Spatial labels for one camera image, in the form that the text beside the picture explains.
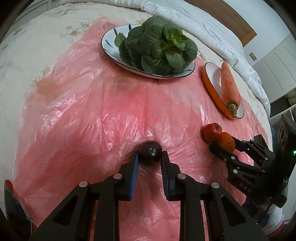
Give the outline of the small orange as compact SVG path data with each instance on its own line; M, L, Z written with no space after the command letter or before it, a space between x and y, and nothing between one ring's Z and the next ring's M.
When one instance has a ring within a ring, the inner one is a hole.
M218 145L230 153L233 153L236 147L233 137L227 132L222 132L219 135Z

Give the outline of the red fruit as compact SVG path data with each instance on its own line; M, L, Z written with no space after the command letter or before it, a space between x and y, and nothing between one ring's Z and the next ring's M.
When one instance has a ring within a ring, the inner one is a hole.
M217 123L210 123L202 130L202 136L207 143L217 142L221 133L222 127Z

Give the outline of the dark plum pair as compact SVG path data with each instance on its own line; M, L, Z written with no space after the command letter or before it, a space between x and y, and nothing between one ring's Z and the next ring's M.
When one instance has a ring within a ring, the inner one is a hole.
M155 166L162 156L162 147L156 141L146 141L138 148L139 163L145 166Z

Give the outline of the black smartphone red case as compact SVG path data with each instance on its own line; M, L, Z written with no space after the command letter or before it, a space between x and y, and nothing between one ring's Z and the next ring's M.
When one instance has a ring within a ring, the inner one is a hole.
M10 180L4 182L4 205L6 217L15 240L29 240L32 224L27 219L25 211L18 199L14 196L13 184Z

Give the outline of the orange carrot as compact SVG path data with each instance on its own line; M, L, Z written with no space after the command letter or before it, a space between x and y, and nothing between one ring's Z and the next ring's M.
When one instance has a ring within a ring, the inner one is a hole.
M223 62L221 66L221 100L230 111L231 116L236 118L241 104L241 96L226 62Z

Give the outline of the orange rimmed white plate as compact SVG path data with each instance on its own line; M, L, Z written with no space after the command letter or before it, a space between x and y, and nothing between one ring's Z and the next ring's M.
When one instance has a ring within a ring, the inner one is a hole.
M234 120L236 118L242 119L244 117L244 107L241 98L241 104L237 112L237 117L233 118L230 111L221 100L221 67L207 62L202 68L202 78L204 87L210 95L217 109L228 118Z

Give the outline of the wooden headboard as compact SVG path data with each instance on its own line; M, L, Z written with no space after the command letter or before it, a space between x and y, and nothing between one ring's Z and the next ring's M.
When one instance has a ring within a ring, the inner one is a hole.
M243 47L257 36L247 21L223 0L189 0L186 2L206 11L231 30L241 41Z

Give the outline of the white duvet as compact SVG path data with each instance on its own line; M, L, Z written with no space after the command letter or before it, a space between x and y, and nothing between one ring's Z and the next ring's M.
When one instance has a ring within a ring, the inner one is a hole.
M81 6L92 11L99 6L102 6L103 11L106 11L108 6L116 6L162 16L172 21L226 60L270 115L267 93L258 73L247 61L242 43L231 30L201 8L186 1L59 1L53 11L56 13L59 9L65 10L66 5L69 5L70 10Z

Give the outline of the green leafy vegetable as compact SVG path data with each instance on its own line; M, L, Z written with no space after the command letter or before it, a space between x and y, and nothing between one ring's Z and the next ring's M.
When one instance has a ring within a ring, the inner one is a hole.
M122 61L154 75L182 73L197 57L198 48L176 24L161 16L148 18L141 26L117 33L114 44Z

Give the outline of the white patterned plate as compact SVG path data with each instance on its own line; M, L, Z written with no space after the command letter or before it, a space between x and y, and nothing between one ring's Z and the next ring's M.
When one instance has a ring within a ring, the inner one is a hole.
M173 75L155 75L155 74L150 74L146 73L144 71L138 70L137 68L134 68L133 66L127 65L124 63L119 56L119 49L115 45L114 41L117 36L117 34L122 33L124 36L128 35L128 32L135 28L138 27L139 25L135 24L128 24L128 25L121 25L121 26L116 26L112 28L111 30L108 30L103 37L101 38L101 46L103 51L106 53L106 55L111 58L111 60L117 64L118 66L122 67L123 69L130 71L132 73L144 76L144 77L150 77L154 79L161 79L161 80L169 80L169 79L177 79L177 78L183 78L187 77L190 74L193 73L195 70L196 64L195 61L193 60L185 69L182 73L179 74L173 74Z

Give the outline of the right wall socket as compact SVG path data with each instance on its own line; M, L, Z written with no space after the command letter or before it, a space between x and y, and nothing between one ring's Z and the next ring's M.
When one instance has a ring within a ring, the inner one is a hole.
M257 57L252 52L249 54L249 56L252 59L252 61L256 61L257 60Z

